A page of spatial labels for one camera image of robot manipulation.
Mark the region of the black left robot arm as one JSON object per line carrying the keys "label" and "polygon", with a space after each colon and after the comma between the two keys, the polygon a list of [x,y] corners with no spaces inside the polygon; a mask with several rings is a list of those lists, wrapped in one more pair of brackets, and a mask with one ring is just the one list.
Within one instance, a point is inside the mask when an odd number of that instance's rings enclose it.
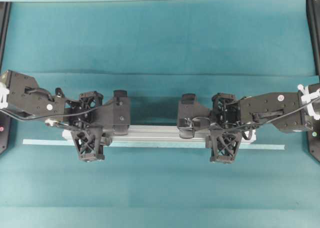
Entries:
{"label": "black left robot arm", "polygon": [[103,95],[90,91],[77,100],[67,98],[61,88],[55,93],[41,88],[36,79],[7,70],[0,76],[0,110],[19,121],[43,121],[46,126],[71,133],[78,158],[101,161],[104,156],[103,126],[94,124],[94,112],[111,105]]}

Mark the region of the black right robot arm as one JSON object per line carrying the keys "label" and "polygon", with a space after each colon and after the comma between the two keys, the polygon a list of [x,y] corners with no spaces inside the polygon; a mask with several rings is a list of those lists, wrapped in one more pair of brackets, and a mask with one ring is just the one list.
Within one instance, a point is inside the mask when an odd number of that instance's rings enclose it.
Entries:
{"label": "black right robot arm", "polygon": [[242,139],[250,140],[253,131],[272,124],[283,133],[311,131],[320,118],[320,85],[298,85],[297,92],[271,92],[236,99],[232,94],[212,97],[210,135],[205,145],[210,161],[233,163]]}

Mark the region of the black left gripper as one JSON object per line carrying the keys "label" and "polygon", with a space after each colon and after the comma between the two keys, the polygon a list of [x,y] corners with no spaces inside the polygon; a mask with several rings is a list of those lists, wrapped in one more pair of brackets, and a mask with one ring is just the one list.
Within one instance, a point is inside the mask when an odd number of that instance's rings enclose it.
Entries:
{"label": "black left gripper", "polygon": [[105,159],[101,143],[103,132],[113,132],[112,121],[113,100],[102,104],[103,95],[97,91],[81,93],[79,101],[67,100],[64,117],[64,129],[72,131],[72,140],[78,158],[84,162]]}

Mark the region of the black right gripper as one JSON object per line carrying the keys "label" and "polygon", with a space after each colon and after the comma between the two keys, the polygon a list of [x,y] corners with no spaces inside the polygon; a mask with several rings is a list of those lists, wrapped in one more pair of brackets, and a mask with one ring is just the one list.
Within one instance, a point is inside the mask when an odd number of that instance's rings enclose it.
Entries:
{"label": "black right gripper", "polygon": [[212,97],[211,132],[205,147],[211,150],[210,162],[233,163],[242,141],[240,102],[233,94],[217,93]]}

